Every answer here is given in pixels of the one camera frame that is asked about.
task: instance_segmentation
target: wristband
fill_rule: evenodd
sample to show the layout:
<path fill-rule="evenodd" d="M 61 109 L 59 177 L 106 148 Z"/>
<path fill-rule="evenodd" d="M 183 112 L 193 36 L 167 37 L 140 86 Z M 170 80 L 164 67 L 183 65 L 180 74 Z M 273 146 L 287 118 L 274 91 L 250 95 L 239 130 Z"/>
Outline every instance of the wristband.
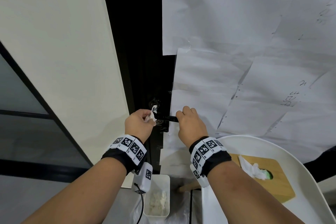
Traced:
<path fill-rule="evenodd" d="M 146 148 L 137 137 L 123 135 L 108 147 L 102 158 L 110 157 L 119 160 L 129 173 L 132 170 L 141 169 L 146 153 Z"/>
<path fill-rule="evenodd" d="M 191 145 L 189 152 L 191 163 L 200 176 L 207 176 L 216 165 L 231 160 L 226 148 L 214 137 L 201 137 Z"/>

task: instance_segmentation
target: forearm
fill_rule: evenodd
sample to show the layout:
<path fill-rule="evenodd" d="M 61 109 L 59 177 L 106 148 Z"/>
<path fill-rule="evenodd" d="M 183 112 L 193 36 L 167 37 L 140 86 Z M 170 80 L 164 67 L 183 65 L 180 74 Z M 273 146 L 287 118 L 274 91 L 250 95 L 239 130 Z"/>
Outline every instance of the forearm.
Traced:
<path fill-rule="evenodd" d="M 114 158 L 103 158 L 23 223 L 101 223 L 125 176 L 126 169 L 122 163 Z"/>
<path fill-rule="evenodd" d="M 233 161 L 214 167 L 208 181 L 230 224 L 304 224 Z"/>

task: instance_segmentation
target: hand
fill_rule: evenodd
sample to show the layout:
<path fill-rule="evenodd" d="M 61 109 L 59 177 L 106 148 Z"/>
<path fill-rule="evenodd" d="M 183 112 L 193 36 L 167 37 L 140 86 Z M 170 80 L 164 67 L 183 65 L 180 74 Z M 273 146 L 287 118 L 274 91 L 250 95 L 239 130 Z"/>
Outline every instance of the hand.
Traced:
<path fill-rule="evenodd" d="M 178 137 L 188 148 L 201 137 L 208 136 L 207 128 L 195 108 L 190 109 L 189 106 L 185 106 L 183 112 L 176 112 L 176 117 L 180 124 Z"/>
<path fill-rule="evenodd" d="M 150 114 L 151 111 L 146 109 L 139 109 L 136 112 L 133 112 L 125 120 L 125 134 L 136 136 L 142 143 L 145 143 L 155 126 L 155 121 L 153 121 L 153 119 L 150 119 L 148 122 L 144 121 Z"/>

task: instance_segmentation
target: white tray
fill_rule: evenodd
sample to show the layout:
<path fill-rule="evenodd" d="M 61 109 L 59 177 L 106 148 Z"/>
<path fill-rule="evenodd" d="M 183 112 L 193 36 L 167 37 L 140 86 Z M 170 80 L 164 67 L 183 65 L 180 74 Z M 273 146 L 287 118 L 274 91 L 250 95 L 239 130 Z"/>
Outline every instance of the white tray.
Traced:
<path fill-rule="evenodd" d="M 226 136 L 219 138 L 227 151 L 277 160 L 287 176 L 296 197 L 283 205 L 305 224 L 336 223 L 321 190 L 305 166 L 283 148 L 252 136 Z M 226 217 L 212 191 L 202 188 L 203 223 L 226 224 Z"/>

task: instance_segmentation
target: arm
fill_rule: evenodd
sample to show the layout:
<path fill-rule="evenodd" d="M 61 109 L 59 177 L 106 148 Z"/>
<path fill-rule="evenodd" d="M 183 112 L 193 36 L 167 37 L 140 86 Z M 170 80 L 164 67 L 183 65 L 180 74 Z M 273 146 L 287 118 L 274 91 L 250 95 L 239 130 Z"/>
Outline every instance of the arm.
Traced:
<path fill-rule="evenodd" d="M 180 124 L 179 138 L 188 148 L 208 136 L 195 108 L 185 106 L 176 117 Z M 233 161 L 218 164 L 207 177 L 230 224 L 304 224 Z"/>
<path fill-rule="evenodd" d="M 149 110 L 138 110 L 125 121 L 125 134 L 144 143 L 155 125 L 144 122 Z M 114 158 L 103 158 L 81 177 L 52 197 L 23 224 L 97 224 L 103 222 L 125 179 L 126 168 Z"/>

